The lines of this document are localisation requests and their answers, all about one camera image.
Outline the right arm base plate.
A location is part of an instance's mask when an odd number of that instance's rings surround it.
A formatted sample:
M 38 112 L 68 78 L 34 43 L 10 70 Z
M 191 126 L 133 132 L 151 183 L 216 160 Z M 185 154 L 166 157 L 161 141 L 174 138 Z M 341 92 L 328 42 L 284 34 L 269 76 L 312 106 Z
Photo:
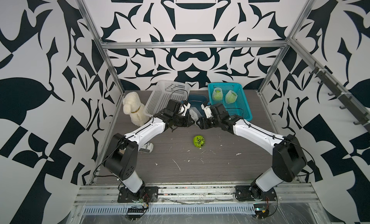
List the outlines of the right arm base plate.
M 275 201 L 277 194 L 274 188 L 264 192 L 254 184 L 237 185 L 235 186 L 235 198 L 238 201 Z

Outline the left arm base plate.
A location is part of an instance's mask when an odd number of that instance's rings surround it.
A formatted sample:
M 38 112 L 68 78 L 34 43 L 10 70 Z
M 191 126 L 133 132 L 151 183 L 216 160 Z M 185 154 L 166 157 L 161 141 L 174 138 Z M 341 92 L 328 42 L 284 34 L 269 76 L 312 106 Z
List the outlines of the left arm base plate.
M 123 186 L 119 189 L 118 203 L 131 202 L 154 202 L 158 199 L 159 188 L 157 186 L 145 186 L 136 193 Z

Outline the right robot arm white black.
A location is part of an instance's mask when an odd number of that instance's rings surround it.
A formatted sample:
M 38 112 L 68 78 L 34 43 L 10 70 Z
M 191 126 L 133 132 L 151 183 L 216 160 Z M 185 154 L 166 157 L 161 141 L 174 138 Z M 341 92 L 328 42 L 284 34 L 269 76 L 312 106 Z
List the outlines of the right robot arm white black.
M 293 135 L 282 136 L 268 132 L 227 112 L 209 118 L 195 119 L 201 129 L 221 128 L 233 135 L 245 138 L 258 145 L 272 156 L 272 166 L 251 184 L 251 193 L 256 198 L 283 182 L 292 182 L 307 165 L 307 159 L 298 139 Z

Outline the right green circuit board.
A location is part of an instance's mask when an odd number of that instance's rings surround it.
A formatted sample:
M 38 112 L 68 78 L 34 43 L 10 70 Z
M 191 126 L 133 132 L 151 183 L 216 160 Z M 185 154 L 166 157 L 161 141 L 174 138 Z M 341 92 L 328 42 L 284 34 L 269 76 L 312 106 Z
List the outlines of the right green circuit board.
M 256 219 L 266 219 L 269 216 L 270 209 L 267 205 L 262 204 L 254 204 L 254 215 L 253 217 Z

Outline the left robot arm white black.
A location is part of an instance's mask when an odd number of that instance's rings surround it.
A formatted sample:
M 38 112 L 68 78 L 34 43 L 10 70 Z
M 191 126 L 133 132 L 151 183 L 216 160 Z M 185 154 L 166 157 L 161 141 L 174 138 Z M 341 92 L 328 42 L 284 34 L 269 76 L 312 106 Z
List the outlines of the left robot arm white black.
M 195 122 L 189 114 L 191 104 L 171 99 L 166 108 L 154 115 L 142 127 L 125 135 L 117 133 L 109 143 L 102 165 L 117 177 L 132 193 L 141 193 L 144 182 L 138 176 L 138 152 L 152 138 L 175 127 L 190 127 Z

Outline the dark blue plastic tub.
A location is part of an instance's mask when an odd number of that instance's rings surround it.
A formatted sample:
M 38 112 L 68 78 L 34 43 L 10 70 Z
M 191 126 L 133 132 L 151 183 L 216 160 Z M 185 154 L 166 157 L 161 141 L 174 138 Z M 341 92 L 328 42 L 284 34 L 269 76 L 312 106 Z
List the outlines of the dark blue plastic tub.
M 198 110 L 202 110 L 201 105 L 208 101 L 208 98 L 201 94 L 191 94 L 188 97 L 188 102 L 191 104 L 191 107 L 195 107 Z

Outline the white plush dog toy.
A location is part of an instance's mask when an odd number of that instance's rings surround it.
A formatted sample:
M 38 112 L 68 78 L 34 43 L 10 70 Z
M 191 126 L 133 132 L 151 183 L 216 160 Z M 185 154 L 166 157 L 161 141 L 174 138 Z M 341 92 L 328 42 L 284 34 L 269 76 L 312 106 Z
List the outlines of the white plush dog toy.
M 128 93 L 124 97 L 122 105 L 123 113 L 130 116 L 134 125 L 141 127 L 149 121 L 150 116 L 145 114 L 145 105 L 141 103 L 138 93 Z

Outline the white foam net sleeve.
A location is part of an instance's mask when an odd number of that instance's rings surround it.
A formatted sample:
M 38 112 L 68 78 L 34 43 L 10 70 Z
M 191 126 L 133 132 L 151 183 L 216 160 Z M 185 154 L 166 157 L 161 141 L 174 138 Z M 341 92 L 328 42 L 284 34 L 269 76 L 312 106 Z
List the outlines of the white foam net sleeve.
M 223 99 L 222 89 L 219 88 L 219 87 L 214 88 L 213 93 L 212 93 L 212 100 L 216 101 L 216 102 L 219 102 L 219 101 L 222 101 L 222 99 Z

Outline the black wall hook rail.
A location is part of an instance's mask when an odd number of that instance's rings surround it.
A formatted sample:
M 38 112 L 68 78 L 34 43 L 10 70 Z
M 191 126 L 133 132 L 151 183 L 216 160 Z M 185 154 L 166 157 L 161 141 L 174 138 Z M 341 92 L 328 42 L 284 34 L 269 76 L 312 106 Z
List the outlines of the black wall hook rail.
M 370 132 L 369 110 L 329 70 L 322 68 L 317 62 L 314 62 L 314 69 L 310 72 L 310 75 L 314 75 L 319 79 L 319 85 L 325 85 L 328 88 L 330 91 L 328 93 L 329 97 L 338 99 L 341 102 L 340 109 L 348 110 L 352 114 L 356 119 L 353 122 L 354 125 L 361 125 L 367 132 Z

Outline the green custard apple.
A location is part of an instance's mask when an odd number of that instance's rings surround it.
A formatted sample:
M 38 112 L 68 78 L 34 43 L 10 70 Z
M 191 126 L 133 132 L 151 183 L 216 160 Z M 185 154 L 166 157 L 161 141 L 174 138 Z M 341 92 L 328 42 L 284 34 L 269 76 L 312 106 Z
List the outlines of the green custard apple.
M 232 104 L 232 103 L 234 103 L 236 101 L 236 99 L 237 99 L 237 96 L 231 93 L 231 94 L 228 94 L 227 95 L 226 102 L 228 104 Z
M 205 146 L 205 138 L 201 135 L 197 135 L 193 138 L 193 145 L 197 148 L 203 148 Z
M 219 90 L 216 90 L 214 93 L 213 93 L 213 100 L 215 101 L 221 101 L 223 99 L 223 93 Z

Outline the patterned small pouch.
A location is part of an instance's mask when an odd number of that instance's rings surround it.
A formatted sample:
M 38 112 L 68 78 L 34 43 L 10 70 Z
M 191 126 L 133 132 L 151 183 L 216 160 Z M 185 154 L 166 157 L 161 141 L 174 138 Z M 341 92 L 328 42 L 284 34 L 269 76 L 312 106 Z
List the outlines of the patterned small pouch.
M 139 152 L 151 153 L 153 149 L 154 145 L 151 142 L 147 142 L 139 149 Z

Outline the white perforated plastic basket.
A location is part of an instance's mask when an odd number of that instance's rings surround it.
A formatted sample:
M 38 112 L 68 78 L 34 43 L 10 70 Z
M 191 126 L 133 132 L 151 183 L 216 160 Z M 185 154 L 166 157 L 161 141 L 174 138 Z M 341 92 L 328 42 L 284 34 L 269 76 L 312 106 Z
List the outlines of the white perforated plastic basket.
M 190 86 L 188 84 L 160 80 L 145 105 L 144 113 L 150 117 L 154 116 L 164 109 L 171 99 L 185 101 L 188 99 L 189 93 Z

